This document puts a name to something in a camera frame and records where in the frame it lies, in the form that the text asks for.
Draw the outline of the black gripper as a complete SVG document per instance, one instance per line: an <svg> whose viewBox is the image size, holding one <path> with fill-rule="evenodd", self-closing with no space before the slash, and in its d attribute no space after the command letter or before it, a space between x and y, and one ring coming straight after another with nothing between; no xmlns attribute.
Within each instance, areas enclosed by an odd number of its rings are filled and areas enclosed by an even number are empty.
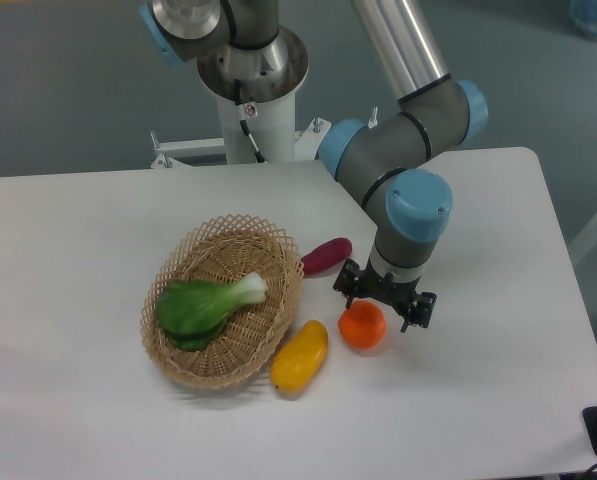
<svg viewBox="0 0 597 480"><path fill-rule="evenodd" d="M411 326L427 328L437 302L433 292L416 292L419 279L399 282L391 272L379 275L372 267L364 271L352 259L347 259L338 273L333 289L345 298L350 308L355 299L372 298L391 306L403 319L400 328L405 333Z"/></svg>

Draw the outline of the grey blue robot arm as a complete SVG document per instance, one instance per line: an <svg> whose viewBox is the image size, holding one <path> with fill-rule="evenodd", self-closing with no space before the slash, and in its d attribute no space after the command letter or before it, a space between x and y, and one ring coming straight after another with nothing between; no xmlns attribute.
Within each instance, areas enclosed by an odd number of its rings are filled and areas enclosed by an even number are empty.
<svg viewBox="0 0 597 480"><path fill-rule="evenodd" d="M231 164L289 162L313 151L375 223L365 266L346 261L334 287L348 300L391 306L405 326L427 327L437 297L417 285L444 232L452 192L423 165L478 133L481 91L456 81L414 1L357 1L354 9L385 71L398 113L295 129L295 95L308 72L302 40L275 1L148 1L140 16L166 63L195 61L214 96Z"/></svg>

